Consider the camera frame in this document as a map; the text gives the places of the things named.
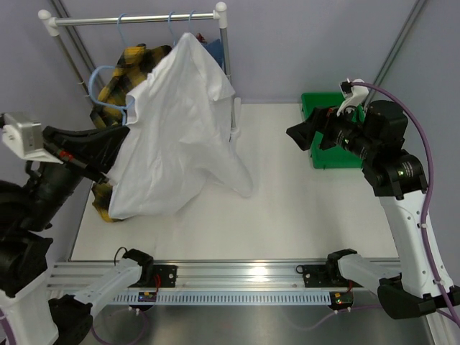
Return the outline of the light blue hanger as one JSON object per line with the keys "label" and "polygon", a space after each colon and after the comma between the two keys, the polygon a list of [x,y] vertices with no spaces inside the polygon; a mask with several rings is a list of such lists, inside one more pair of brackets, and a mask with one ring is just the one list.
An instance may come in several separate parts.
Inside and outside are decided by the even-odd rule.
{"label": "light blue hanger", "polygon": [[[104,70],[111,70],[111,79],[96,96],[94,85],[99,74]],[[102,65],[90,75],[88,81],[88,95],[92,102],[100,108],[95,108],[91,117],[97,127],[111,126],[115,122],[127,125],[129,108],[134,105],[134,98],[128,95],[134,84],[141,80],[137,75],[139,68],[133,63],[124,63],[120,60],[117,66]]]}

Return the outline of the white shirt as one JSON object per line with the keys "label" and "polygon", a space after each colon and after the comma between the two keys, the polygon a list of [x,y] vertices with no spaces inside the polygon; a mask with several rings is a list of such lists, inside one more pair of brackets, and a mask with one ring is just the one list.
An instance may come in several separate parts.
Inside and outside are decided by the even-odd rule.
{"label": "white shirt", "polygon": [[251,175],[231,142],[234,89],[185,33],[127,95],[128,135],[109,176],[113,219],[175,213],[208,179],[248,197]]}

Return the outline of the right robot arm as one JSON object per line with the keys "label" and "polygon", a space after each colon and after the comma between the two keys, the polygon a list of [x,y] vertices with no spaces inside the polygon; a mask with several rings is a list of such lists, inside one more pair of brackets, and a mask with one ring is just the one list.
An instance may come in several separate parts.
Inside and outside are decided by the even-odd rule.
{"label": "right robot arm", "polygon": [[362,172],[383,207],[392,233],[400,270],[386,269],[353,249],[327,256],[325,276],[332,285],[347,280],[374,293],[393,319],[418,318],[459,304],[459,286],[446,272],[431,221],[423,214],[428,183],[420,160],[403,149],[408,118],[392,101],[373,101],[362,123],[340,114],[338,108],[314,108],[287,135],[303,151],[316,133],[320,149],[341,147],[362,161]]}

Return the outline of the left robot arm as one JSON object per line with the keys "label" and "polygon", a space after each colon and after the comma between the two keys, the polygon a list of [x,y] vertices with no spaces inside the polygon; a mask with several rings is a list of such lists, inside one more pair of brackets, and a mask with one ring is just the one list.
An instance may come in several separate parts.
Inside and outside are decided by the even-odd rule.
{"label": "left robot arm", "polygon": [[153,281],[153,258],[130,249],[88,287],[47,296],[52,239],[42,232],[83,179],[106,180],[128,133],[124,125],[84,131],[49,126],[32,134],[4,126],[4,143],[28,165],[39,165],[27,167],[23,186],[1,183],[1,324],[8,344],[79,344],[120,292]]}

